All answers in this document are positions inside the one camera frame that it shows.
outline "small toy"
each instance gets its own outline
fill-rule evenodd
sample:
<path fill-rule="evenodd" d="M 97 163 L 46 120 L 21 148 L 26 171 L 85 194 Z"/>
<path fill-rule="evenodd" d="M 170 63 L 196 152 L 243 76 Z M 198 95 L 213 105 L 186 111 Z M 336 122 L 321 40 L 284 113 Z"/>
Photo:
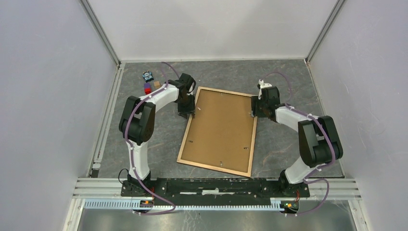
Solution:
<path fill-rule="evenodd" d="M 150 81 L 153 81 L 154 80 L 153 79 L 153 74 L 150 71 L 145 71 L 145 72 L 143 72 L 143 79 L 144 79 L 144 81 L 146 81 L 146 83 L 150 82 Z"/>
<path fill-rule="evenodd" d="M 150 87 L 150 83 L 145 83 L 144 84 L 144 93 L 150 94 L 152 92 L 152 88 Z"/>
<path fill-rule="evenodd" d="M 153 85 L 154 85 L 154 88 L 156 88 L 156 90 L 162 86 L 159 81 L 155 81 Z"/>

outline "metal corner post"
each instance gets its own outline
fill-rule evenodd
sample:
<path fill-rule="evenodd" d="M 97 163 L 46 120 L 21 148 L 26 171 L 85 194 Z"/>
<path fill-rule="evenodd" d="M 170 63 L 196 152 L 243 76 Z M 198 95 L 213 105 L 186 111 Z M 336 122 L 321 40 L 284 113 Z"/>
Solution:
<path fill-rule="evenodd" d="M 101 38 L 103 44 L 107 48 L 112 60 L 116 63 L 116 65 L 120 65 L 121 61 L 119 57 L 117 56 L 116 52 L 114 51 L 114 48 L 112 44 L 110 43 L 108 37 L 106 36 L 101 23 L 99 23 L 98 18 L 95 15 L 95 12 L 93 11 L 90 3 L 88 0 L 79 0 L 81 3 L 82 7 L 84 8 L 85 12 L 87 13 L 87 16 L 89 20 L 92 22 L 93 27 L 95 28 L 96 32 L 98 33 L 99 37 Z"/>
<path fill-rule="evenodd" d="M 307 54 L 305 61 L 308 63 L 315 55 L 317 49 L 319 48 L 320 44 L 322 43 L 324 37 L 326 37 L 327 32 L 329 31 L 330 27 L 332 26 L 334 20 L 336 19 L 339 11 L 343 7 L 346 0 L 337 0 L 336 4 L 334 5 L 333 9 L 331 10 L 329 17 L 327 18 L 326 22 L 323 25 L 318 37 L 316 38 L 315 43 L 313 43 L 312 49 Z"/>

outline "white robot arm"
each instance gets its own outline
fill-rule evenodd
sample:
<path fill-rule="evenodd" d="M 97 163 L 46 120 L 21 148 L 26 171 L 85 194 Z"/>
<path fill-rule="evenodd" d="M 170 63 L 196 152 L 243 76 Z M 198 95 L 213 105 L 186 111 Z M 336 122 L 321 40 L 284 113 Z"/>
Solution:
<path fill-rule="evenodd" d="M 156 95 L 152 92 L 140 98 L 132 96 L 128 98 L 119 124 L 119 130 L 123 134 L 131 111 L 141 100 L 149 97 L 136 112 L 137 114 L 141 113 L 140 119 L 133 118 L 128 131 L 130 143 L 127 145 L 130 169 L 136 169 L 141 180 L 149 178 L 150 174 L 147 162 L 147 145 L 153 133 L 155 112 L 170 102 L 176 102 L 178 103 L 179 115 L 185 118 L 188 114 L 194 115 L 195 98 L 192 94 L 194 87 L 194 79 L 183 73 L 179 80 L 170 80 L 167 89 Z M 288 185 L 301 183 L 310 172 L 332 160 L 328 144 L 321 139 L 322 134 L 311 118 L 292 111 L 293 107 L 291 106 L 288 107 L 280 103 L 280 95 L 276 87 L 263 83 L 263 81 L 259 81 L 258 87 L 260 88 L 259 95 L 251 98 L 252 116 L 267 117 L 274 122 L 287 125 L 299 133 L 300 157 L 292 166 L 282 171 L 280 180 Z M 333 119 L 330 116 L 313 117 L 322 124 L 328 134 L 335 149 L 336 159 L 341 158 L 343 150 Z M 129 171 L 129 174 L 136 179 L 134 171 Z"/>
<path fill-rule="evenodd" d="M 147 146 L 154 129 L 155 113 L 170 102 L 178 104 L 178 114 L 187 118 L 188 114 L 194 115 L 195 98 L 192 91 L 195 88 L 194 79 L 187 74 L 182 74 L 178 80 L 169 80 L 168 85 L 163 85 L 156 91 L 136 98 L 130 96 L 125 104 L 119 123 L 119 130 L 125 137 L 126 125 L 131 112 L 140 101 L 144 101 L 136 111 L 140 118 L 132 118 L 128 129 L 127 147 L 129 150 L 130 169 L 136 170 L 141 180 L 149 176 L 150 169 L 147 162 Z M 129 171 L 130 176 L 136 179 L 135 171 Z"/>
<path fill-rule="evenodd" d="M 343 156 L 336 126 L 330 116 L 302 115 L 295 112 L 292 106 L 280 103 L 277 87 L 260 80 L 258 88 L 259 95 L 251 98 L 252 116 L 267 117 L 292 128 L 299 134 L 300 157 L 293 165 L 281 172 L 280 180 L 292 185 L 301 183 L 312 171 L 332 160 L 328 143 L 309 116 L 314 117 L 322 125 L 333 146 L 336 159 Z"/>

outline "white enclosure wall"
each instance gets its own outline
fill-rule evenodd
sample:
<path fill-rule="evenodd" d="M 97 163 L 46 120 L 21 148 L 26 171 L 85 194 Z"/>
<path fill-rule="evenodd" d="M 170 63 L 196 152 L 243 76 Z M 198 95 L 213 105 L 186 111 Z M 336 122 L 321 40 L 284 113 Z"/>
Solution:
<path fill-rule="evenodd" d="M 375 231 L 406 230 L 408 2 L 347 1 L 311 61 Z"/>
<path fill-rule="evenodd" d="M 121 60 L 305 58 L 336 0 L 89 0 Z"/>
<path fill-rule="evenodd" d="M 0 69 L 0 230 L 60 230 L 116 66 L 79 1 L 10 0 Z"/>

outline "black mounting plate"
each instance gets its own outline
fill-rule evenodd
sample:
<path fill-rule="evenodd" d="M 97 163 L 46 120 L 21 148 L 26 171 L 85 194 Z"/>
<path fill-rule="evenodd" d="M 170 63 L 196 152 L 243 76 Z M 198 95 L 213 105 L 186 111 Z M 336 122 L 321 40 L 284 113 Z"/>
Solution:
<path fill-rule="evenodd" d="M 270 198 L 310 197 L 309 187 L 304 183 L 281 190 L 278 179 L 267 178 L 168 178 L 152 179 L 148 187 L 157 195 L 175 205 L 270 205 Z M 148 196 L 144 190 L 123 182 L 121 196 Z M 155 205 L 168 205 L 154 200 Z"/>

